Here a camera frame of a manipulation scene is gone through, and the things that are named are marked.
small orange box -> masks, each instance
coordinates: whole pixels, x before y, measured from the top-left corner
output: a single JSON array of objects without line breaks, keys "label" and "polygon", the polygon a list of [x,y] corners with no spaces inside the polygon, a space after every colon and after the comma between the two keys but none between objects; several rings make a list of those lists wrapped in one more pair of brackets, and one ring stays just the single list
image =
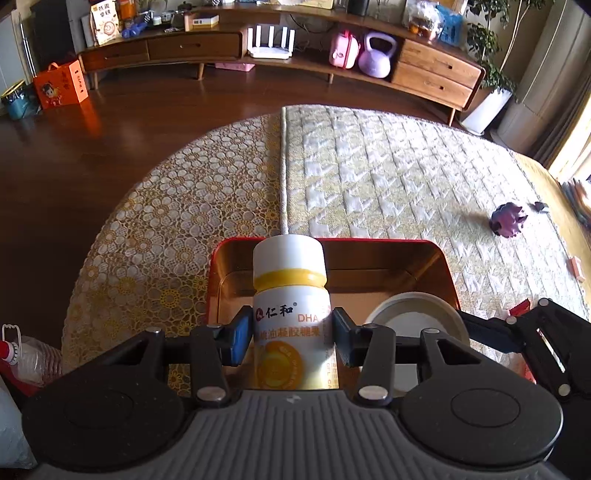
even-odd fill
[{"label": "small orange box", "polygon": [[78,60],[61,66],[52,63],[46,71],[33,78],[33,83],[43,109],[80,103],[88,97]]}]

wooden tv cabinet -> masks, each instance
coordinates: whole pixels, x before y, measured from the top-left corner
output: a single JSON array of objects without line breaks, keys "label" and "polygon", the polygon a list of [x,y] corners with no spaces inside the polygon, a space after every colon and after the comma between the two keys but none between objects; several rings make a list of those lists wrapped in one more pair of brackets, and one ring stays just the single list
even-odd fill
[{"label": "wooden tv cabinet", "polygon": [[[336,75],[412,93],[450,107],[448,123],[451,125],[456,110],[468,108],[485,75],[484,69],[458,48],[437,41],[429,43],[402,26],[342,10],[234,3],[199,7],[194,11],[214,12],[220,16],[220,23],[211,30],[193,32],[165,34],[162,30],[149,30],[139,37],[119,38],[81,52],[79,58],[83,70],[93,74],[93,88],[98,87],[97,72],[103,70],[161,63],[197,63],[197,78],[201,80],[206,63],[255,63],[325,73],[329,83]],[[399,46],[392,58],[392,72],[384,79],[377,79],[362,73],[357,65],[349,70],[339,69],[329,63],[328,52],[311,49],[296,51],[289,60],[250,57],[246,52],[248,26],[279,24],[282,14],[321,18],[359,33],[381,31],[395,37]]]}]

white plant pot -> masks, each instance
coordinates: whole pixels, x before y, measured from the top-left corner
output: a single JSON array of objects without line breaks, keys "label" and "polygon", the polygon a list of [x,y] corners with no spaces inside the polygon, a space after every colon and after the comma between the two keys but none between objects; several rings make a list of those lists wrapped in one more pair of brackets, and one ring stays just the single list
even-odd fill
[{"label": "white plant pot", "polygon": [[509,90],[494,90],[474,111],[460,122],[460,125],[474,135],[483,135],[486,127],[499,114],[511,98]]}]

bottle label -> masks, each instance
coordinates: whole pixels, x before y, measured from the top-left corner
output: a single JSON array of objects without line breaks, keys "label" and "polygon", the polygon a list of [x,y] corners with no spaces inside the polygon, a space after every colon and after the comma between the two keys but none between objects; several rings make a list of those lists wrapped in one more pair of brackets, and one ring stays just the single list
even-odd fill
[{"label": "bottle label", "polygon": [[254,297],[259,388],[338,388],[329,293],[318,287],[271,288]]}]

purple plush toy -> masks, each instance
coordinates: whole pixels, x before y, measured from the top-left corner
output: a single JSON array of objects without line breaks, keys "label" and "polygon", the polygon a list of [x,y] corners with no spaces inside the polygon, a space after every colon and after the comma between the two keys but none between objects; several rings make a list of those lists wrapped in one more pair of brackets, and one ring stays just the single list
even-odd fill
[{"label": "purple plush toy", "polygon": [[526,218],[527,215],[524,215],[521,207],[509,202],[501,205],[492,213],[489,225],[495,235],[511,238],[521,232]]}]

